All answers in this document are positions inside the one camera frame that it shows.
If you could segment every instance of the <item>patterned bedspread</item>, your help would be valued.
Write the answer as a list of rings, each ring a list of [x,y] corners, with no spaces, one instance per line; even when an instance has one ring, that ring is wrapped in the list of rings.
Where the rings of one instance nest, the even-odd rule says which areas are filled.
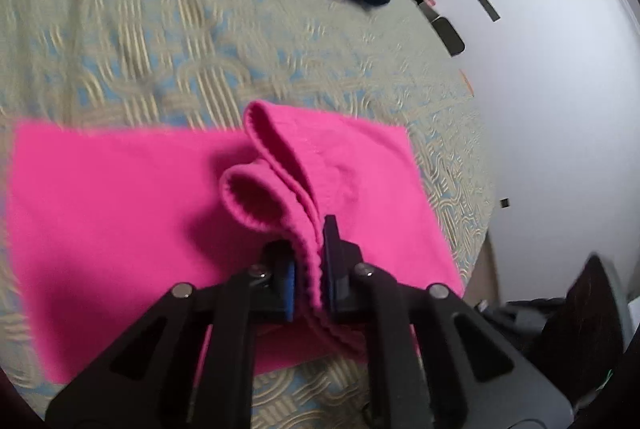
[[[256,98],[403,125],[465,279],[473,268],[494,204],[482,127],[412,0],[0,0],[0,68],[7,126],[235,127]],[[1,149],[7,166],[10,137]],[[60,385],[38,367],[2,248],[0,365],[43,414]],[[253,427],[359,425],[366,383],[338,357],[257,377]]]

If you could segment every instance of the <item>pink object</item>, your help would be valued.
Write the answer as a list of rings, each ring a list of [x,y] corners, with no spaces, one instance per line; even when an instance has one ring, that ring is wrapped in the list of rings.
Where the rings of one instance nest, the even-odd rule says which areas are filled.
[[[463,286],[404,129],[254,102],[242,131],[64,130],[22,122],[8,190],[11,263],[47,378],[68,382],[175,282],[205,287],[291,240],[306,322],[258,338],[258,373],[362,336],[320,298],[321,229],[405,284]]]

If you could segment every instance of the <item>pink fabric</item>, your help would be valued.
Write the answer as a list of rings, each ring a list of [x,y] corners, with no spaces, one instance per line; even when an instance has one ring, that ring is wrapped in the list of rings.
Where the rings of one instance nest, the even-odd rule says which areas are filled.
[[[291,240],[305,320],[258,338],[258,373],[362,337],[320,298],[322,218],[398,281],[463,291],[402,128],[254,102],[246,132],[18,125],[10,261],[47,378],[68,382],[179,281],[205,287]]]

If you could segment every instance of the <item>folded pink clothing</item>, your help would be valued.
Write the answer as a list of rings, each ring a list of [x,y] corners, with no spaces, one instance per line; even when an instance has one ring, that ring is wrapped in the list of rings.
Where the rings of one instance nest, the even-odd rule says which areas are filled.
[[[258,373],[362,336],[332,325],[320,295],[325,215],[365,261],[405,284],[463,291],[404,129],[254,102],[245,131],[15,131],[7,222],[34,345],[68,382],[175,282],[205,287],[292,242],[301,306],[258,338]]]

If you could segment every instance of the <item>bedsheet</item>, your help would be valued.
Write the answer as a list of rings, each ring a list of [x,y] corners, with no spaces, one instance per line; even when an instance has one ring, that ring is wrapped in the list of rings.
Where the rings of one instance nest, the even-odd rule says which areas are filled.
[[[484,240],[494,186],[482,122],[412,0],[373,11],[334,0],[0,0],[0,68],[1,185],[17,116],[229,128],[263,98],[404,126],[464,280]],[[42,415],[62,385],[40,370],[4,241],[0,365]],[[366,384],[340,357],[258,376],[252,427],[358,426]]]

